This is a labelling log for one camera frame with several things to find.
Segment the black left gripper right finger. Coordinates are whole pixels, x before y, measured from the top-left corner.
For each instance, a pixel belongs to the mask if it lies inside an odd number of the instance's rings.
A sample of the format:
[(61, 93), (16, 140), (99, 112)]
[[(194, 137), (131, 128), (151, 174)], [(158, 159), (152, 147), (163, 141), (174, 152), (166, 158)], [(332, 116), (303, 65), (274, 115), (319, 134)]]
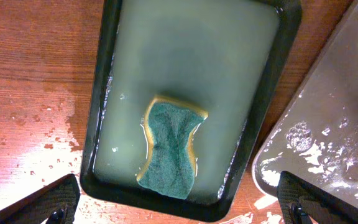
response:
[(358, 223), (358, 208), (288, 171), (280, 174), (277, 198), (286, 224)]

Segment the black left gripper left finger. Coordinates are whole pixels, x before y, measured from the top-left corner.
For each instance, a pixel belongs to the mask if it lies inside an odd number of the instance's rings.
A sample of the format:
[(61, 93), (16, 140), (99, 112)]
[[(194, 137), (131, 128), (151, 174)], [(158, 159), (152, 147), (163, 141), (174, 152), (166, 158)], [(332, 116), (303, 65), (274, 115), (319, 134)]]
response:
[(80, 199), (74, 174), (67, 174), (0, 210), (0, 223), (72, 224)]

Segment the green and yellow sponge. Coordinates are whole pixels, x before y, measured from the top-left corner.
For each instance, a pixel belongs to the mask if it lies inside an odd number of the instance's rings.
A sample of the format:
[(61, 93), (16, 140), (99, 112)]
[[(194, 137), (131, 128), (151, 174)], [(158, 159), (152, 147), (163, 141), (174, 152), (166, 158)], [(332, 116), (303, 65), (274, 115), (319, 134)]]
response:
[(208, 112), (198, 106), (155, 96), (142, 124), (147, 155), (137, 183), (167, 197), (186, 199), (198, 171), (193, 136), (207, 118)]

